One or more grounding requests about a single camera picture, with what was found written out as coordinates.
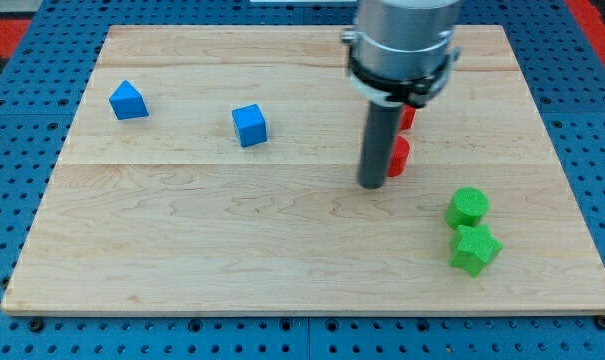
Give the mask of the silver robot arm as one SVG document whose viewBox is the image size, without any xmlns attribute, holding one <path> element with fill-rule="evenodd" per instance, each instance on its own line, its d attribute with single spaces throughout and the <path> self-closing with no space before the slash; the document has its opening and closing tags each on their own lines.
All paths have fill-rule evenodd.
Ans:
<svg viewBox="0 0 605 360">
<path fill-rule="evenodd" d="M 359 0 L 348 46 L 350 83 L 369 101 L 422 108 L 446 86 L 460 0 Z"/>
</svg>

